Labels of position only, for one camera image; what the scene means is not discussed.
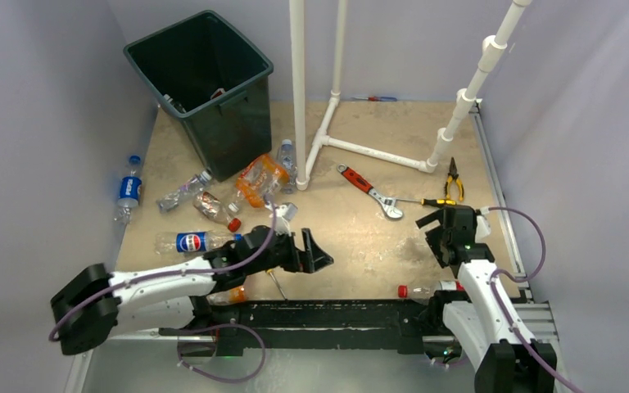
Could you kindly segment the red gold label bottle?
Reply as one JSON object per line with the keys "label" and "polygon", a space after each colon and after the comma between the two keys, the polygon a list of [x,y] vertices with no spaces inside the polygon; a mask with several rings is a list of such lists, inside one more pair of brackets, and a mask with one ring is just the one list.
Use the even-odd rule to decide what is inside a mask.
{"label": "red gold label bottle", "polygon": [[224,88],[217,88],[211,95],[210,95],[210,99],[214,100],[222,95],[224,95],[226,93],[226,90]]}

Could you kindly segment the clear bottle white cap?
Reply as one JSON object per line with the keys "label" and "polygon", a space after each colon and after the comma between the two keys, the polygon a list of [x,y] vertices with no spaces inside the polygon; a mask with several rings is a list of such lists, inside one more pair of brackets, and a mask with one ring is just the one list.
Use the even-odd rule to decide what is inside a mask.
{"label": "clear bottle white cap", "polygon": [[164,95],[164,99],[180,114],[186,112],[185,108],[180,102],[174,100],[169,94]]}

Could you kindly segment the red cap clear bottle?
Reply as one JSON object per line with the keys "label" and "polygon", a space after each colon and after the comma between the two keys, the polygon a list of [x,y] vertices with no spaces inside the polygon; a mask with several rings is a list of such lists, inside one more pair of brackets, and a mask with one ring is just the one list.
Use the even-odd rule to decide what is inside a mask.
{"label": "red cap clear bottle", "polygon": [[231,233],[236,233],[242,226],[242,221],[219,198],[209,192],[196,195],[192,204],[208,220],[225,226]]}

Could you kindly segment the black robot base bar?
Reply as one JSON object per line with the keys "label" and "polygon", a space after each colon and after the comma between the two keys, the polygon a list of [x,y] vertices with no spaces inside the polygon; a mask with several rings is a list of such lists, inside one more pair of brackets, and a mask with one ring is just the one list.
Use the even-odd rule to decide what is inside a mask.
{"label": "black robot base bar", "polygon": [[191,299],[189,323],[160,327],[163,337],[208,336],[219,355],[258,347],[241,329],[254,330],[269,349],[394,350],[401,355],[456,359],[461,345],[441,321],[441,305],[414,300],[251,300],[209,305]]}

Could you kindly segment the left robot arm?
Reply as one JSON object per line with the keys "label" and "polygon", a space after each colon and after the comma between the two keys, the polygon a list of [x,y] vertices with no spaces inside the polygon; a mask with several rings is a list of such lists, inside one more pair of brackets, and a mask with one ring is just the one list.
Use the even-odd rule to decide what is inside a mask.
{"label": "left robot arm", "polygon": [[64,355],[94,349],[108,338],[140,330],[142,309],[170,305],[178,299],[174,328],[200,335],[211,324],[211,312],[192,299],[241,286],[246,278],[274,268],[289,273],[316,273],[334,258],[301,231],[299,249],[293,233],[277,233],[260,225],[236,240],[198,257],[164,268],[110,272],[104,264],[80,271],[50,300],[55,325],[48,334]]}

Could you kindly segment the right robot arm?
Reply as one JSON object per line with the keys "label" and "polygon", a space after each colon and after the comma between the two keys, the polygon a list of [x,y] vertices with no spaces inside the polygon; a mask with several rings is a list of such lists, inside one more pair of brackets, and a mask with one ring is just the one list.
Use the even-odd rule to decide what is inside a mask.
{"label": "right robot arm", "polygon": [[499,268],[483,238],[490,232],[490,208],[474,209],[448,200],[430,200],[434,212],[418,219],[437,262],[452,271],[456,300],[437,291],[428,304],[429,327],[451,331],[473,366],[476,392],[553,392],[557,354],[550,343],[537,339],[518,314],[500,278],[512,275]]}

